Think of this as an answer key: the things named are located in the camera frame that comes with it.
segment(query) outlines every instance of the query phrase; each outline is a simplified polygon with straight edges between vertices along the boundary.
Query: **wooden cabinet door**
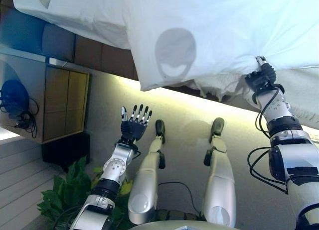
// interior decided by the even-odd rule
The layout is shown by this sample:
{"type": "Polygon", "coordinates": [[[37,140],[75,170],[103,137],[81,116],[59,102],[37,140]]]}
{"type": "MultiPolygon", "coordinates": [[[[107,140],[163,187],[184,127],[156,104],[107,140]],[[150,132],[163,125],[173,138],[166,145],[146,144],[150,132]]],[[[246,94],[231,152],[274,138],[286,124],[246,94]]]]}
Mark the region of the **wooden cabinet door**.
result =
{"type": "Polygon", "coordinates": [[[65,135],[69,71],[47,67],[43,140],[65,135]]]}
{"type": "Polygon", "coordinates": [[[86,74],[70,72],[65,122],[66,134],[83,130],[86,85],[86,74]]]}

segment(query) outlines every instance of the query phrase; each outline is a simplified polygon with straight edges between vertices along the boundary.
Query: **cabinet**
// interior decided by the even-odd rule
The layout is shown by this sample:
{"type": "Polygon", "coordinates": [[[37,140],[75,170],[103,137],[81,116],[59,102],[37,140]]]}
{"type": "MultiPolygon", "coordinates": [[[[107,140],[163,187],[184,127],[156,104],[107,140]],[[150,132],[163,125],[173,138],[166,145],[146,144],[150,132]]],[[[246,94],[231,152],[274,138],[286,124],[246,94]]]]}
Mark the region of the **cabinet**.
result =
{"type": "MultiPolygon", "coordinates": [[[[0,55],[1,85],[8,79],[19,80],[39,106],[39,113],[35,115],[36,138],[33,139],[23,129],[14,128],[15,120],[6,113],[0,116],[3,128],[38,143],[83,131],[89,74],[20,57],[3,56],[0,55]]],[[[36,109],[33,101],[30,101],[30,109],[33,112],[36,109]]]]}
{"type": "Polygon", "coordinates": [[[43,140],[83,131],[88,75],[47,67],[43,140]]]}

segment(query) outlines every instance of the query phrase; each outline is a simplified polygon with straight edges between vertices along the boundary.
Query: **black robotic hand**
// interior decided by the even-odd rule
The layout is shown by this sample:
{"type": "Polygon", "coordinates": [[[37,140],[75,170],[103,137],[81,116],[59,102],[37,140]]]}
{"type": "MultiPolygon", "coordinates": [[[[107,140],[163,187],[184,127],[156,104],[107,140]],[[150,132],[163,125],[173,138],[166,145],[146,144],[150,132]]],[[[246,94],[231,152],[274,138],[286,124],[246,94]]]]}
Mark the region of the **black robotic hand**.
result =
{"type": "Polygon", "coordinates": [[[140,109],[135,117],[135,112],[137,110],[137,107],[138,107],[137,105],[134,106],[130,119],[128,119],[126,108],[122,107],[122,110],[121,110],[121,116],[122,116],[121,140],[124,142],[127,142],[128,144],[133,144],[135,140],[139,140],[142,138],[144,131],[146,130],[146,127],[148,126],[151,115],[152,115],[152,111],[150,111],[146,119],[146,115],[149,110],[149,107],[145,107],[144,114],[140,119],[141,112],[143,109],[143,105],[140,105],[140,109]]]}

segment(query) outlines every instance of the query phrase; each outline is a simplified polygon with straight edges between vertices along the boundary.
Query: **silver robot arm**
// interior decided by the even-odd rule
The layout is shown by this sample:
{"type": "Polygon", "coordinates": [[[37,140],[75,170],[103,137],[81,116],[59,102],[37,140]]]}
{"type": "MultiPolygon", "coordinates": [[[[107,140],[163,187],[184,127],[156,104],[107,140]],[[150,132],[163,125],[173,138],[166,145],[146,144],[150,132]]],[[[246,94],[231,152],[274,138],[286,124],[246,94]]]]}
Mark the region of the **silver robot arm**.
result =
{"type": "Polygon", "coordinates": [[[210,142],[212,148],[206,153],[204,164],[210,166],[205,197],[202,204],[202,217],[214,224],[234,227],[236,223],[235,181],[227,149],[220,135],[224,119],[216,118],[210,142]]]}
{"type": "Polygon", "coordinates": [[[319,151],[292,114],[284,89],[274,84],[276,74],[264,57],[257,57],[261,71],[246,77],[267,121],[272,176],[286,183],[296,229],[319,228],[319,151]]]}
{"type": "Polygon", "coordinates": [[[116,143],[111,158],[104,164],[103,174],[98,184],[86,199],[70,230],[110,229],[112,225],[110,216],[115,207],[114,201],[125,179],[126,167],[137,152],[134,142],[142,137],[152,115],[152,111],[150,111],[148,118],[145,119],[148,112],[148,107],[146,107],[144,115],[140,119],[142,109],[143,105],[140,106],[135,117],[137,106],[134,106],[133,113],[128,120],[126,109],[122,107],[122,137],[116,143]]]}
{"type": "Polygon", "coordinates": [[[128,202],[129,219],[140,225],[152,220],[158,201],[158,169],[165,168],[165,157],[161,152],[165,142],[165,127],[162,120],[156,121],[156,137],[150,145],[133,182],[128,202]]]}

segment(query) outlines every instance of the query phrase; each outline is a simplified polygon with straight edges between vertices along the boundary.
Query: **white wall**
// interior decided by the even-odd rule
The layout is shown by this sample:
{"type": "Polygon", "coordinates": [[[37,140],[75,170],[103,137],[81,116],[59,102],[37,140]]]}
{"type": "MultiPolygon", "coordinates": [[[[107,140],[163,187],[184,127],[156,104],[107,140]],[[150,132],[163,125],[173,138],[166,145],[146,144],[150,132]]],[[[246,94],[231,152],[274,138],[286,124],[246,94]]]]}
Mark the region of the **white wall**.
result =
{"type": "MultiPolygon", "coordinates": [[[[142,93],[137,82],[97,71],[91,73],[86,131],[91,135],[92,167],[104,164],[121,136],[121,106],[131,111],[134,104],[149,105],[153,117],[144,137],[137,143],[143,155],[129,166],[129,175],[134,175],[148,151],[155,136],[156,119],[163,119],[166,144],[162,151],[166,156],[166,169],[159,171],[159,182],[186,183],[200,209],[208,175],[203,159],[209,148],[209,132],[212,121],[222,117],[225,119],[222,138],[228,147],[236,181],[236,227],[243,230],[294,229],[288,196],[249,174],[248,153],[254,148],[269,146],[267,138],[254,128],[257,113],[164,89],[142,93]]],[[[267,175],[268,160],[262,161],[258,169],[267,175]]],[[[159,207],[194,213],[187,190],[179,185],[160,186],[159,207]]]]}
{"type": "Polygon", "coordinates": [[[0,230],[19,230],[40,215],[42,191],[61,173],[41,159],[41,146],[24,138],[0,141],[0,230]]]}

